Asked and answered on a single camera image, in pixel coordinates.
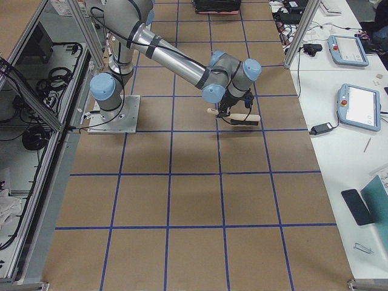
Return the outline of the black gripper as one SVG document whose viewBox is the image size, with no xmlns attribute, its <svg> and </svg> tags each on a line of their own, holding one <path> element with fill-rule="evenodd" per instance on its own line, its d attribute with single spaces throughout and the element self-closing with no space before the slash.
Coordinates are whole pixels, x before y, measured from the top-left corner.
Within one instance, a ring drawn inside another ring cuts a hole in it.
<svg viewBox="0 0 388 291">
<path fill-rule="evenodd" d="M 226 115 L 232 114 L 232 107 L 236 105 L 239 101 L 243 101 L 244 97 L 233 96 L 230 92 L 225 92 L 222 100 L 218 104 L 218 115 L 217 118 L 225 118 Z"/>
</svg>

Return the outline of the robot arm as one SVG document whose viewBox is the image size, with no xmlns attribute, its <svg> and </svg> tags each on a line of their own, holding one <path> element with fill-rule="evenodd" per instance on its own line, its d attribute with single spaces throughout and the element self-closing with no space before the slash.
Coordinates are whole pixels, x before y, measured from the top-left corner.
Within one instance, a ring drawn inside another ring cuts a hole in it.
<svg viewBox="0 0 388 291">
<path fill-rule="evenodd" d="M 123 68 L 130 63 L 129 54 L 137 50 L 194 85 L 207 102 L 217 104 L 208 113 L 230 125 L 257 126 L 259 115 L 230 109 L 240 101 L 252 109 L 251 87 L 262 72 L 261 64 L 250 58 L 240 61 L 221 50 L 213 52 L 208 65 L 199 63 L 148 29 L 155 16 L 154 5 L 154 1 L 104 1 L 102 7 L 90 7 L 90 16 L 118 41 L 113 64 Z"/>
</svg>

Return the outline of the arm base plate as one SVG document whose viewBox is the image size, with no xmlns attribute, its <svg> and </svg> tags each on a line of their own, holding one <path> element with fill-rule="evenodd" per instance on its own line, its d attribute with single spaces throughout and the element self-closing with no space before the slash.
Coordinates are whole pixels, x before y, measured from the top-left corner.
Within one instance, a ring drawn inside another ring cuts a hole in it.
<svg viewBox="0 0 388 291">
<path fill-rule="evenodd" d="M 135 134 L 141 96 L 121 95 L 121 99 L 124 105 L 120 105 L 112 112 L 101 110 L 98 102 L 95 101 L 93 109 L 99 113 L 91 116 L 87 131 L 92 134 Z"/>
</svg>

